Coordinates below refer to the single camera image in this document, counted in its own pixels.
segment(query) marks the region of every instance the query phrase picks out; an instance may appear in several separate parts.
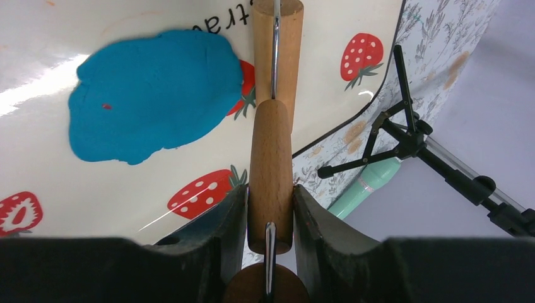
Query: blue play dough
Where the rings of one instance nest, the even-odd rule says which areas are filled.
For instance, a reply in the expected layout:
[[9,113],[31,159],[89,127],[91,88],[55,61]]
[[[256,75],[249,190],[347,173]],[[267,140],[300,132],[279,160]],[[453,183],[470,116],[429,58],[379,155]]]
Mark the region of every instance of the blue play dough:
[[111,44],[77,73],[81,83],[69,98],[73,152],[131,165],[208,134],[240,100],[243,79],[228,41],[197,30]]

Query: wooden knob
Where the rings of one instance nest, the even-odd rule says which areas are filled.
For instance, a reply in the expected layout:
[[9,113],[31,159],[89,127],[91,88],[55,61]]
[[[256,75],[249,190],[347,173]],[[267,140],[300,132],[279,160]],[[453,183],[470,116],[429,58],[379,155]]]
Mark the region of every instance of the wooden knob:
[[[252,7],[256,100],[271,99],[271,48],[273,45],[273,0],[255,0]],[[281,30],[278,56],[277,100],[288,109],[293,127],[297,73],[303,32],[303,3],[281,0]]]
[[274,222],[276,253],[283,254],[292,243],[293,181],[288,111],[279,100],[266,100],[256,109],[249,172],[249,248],[264,254],[266,224]]
[[[225,289],[223,303],[259,303],[264,291],[264,268],[254,264],[238,272]],[[309,294],[305,285],[288,268],[275,266],[274,302],[308,303]]]

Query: strawberry print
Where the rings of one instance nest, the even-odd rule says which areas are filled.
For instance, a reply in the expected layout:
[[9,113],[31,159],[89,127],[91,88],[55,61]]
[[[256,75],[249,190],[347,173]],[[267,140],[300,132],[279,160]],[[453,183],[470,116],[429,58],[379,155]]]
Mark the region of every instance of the strawberry print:
[[242,84],[242,98],[236,105],[228,112],[227,116],[234,114],[234,120],[237,120],[240,114],[247,118],[247,110],[249,106],[256,108],[255,104],[255,87],[254,87],[254,66],[240,60],[240,66],[244,73],[244,82]]
[[43,209],[37,197],[23,191],[0,201],[0,237],[29,234],[43,219]]
[[358,33],[348,43],[344,54],[340,73],[344,81],[349,81],[349,87],[355,87],[362,82],[364,76],[375,76],[374,70],[383,64],[383,43],[379,38],[369,33]]
[[167,203],[167,208],[190,220],[221,202],[235,187],[247,183],[247,171],[241,177],[234,165],[206,174],[178,191]]

